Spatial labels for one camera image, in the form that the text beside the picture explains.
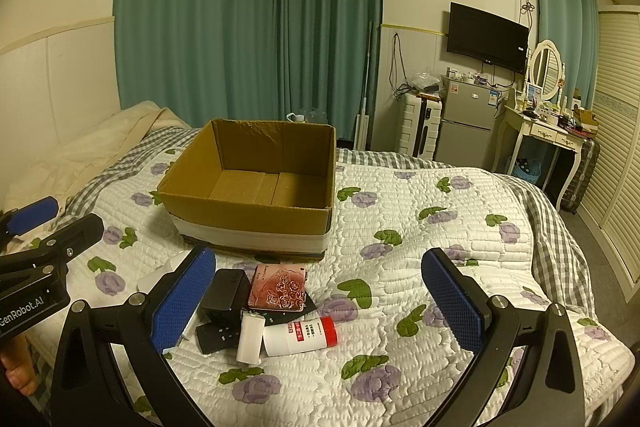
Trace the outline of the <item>person's left hand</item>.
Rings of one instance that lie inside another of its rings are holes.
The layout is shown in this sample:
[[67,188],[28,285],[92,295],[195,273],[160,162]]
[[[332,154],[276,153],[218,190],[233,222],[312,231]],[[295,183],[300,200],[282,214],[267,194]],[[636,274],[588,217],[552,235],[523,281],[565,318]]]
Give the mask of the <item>person's left hand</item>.
[[25,336],[18,335],[2,343],[0,358],[11,386],[22,395],[32,395],[37,388],[37,381]]

